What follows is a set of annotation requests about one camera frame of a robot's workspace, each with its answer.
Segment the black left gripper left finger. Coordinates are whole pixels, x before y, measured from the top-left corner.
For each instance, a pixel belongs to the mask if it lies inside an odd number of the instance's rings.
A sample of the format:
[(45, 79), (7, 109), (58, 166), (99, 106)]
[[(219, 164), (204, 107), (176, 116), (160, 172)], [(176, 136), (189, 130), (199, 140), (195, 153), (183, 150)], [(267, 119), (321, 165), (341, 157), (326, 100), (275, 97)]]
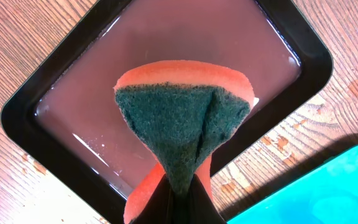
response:
[(130, 224), (171, 224), (173, 192), (165, 175), (141, 183), (129, 196)]

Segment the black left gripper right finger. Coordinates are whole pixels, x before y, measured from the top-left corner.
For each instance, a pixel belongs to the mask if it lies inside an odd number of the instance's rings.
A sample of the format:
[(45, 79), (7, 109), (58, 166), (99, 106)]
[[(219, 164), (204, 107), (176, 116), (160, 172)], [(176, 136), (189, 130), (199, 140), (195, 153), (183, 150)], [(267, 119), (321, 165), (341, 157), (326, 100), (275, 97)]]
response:
[(197, 175), (186, 196), (186, 215), (188, 224), (226, 224)]

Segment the black and pink sponge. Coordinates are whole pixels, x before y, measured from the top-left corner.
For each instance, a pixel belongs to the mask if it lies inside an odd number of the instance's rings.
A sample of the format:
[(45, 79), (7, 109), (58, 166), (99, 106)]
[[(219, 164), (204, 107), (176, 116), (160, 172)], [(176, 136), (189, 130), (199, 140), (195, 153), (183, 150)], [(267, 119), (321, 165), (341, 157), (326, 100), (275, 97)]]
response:
[[(254, 107), (249, 79), (211, 63), (163, 60), (127, 71), (114, 92), (128, 127), (157, 160), (141, 183), (165, 175), (173, 192), (172, 223), (188, 223), (186, 196), (193, 176), (213, 202), (212, 153), (233, 137)], [(129, 197), (124, 222), (129, 223)]]

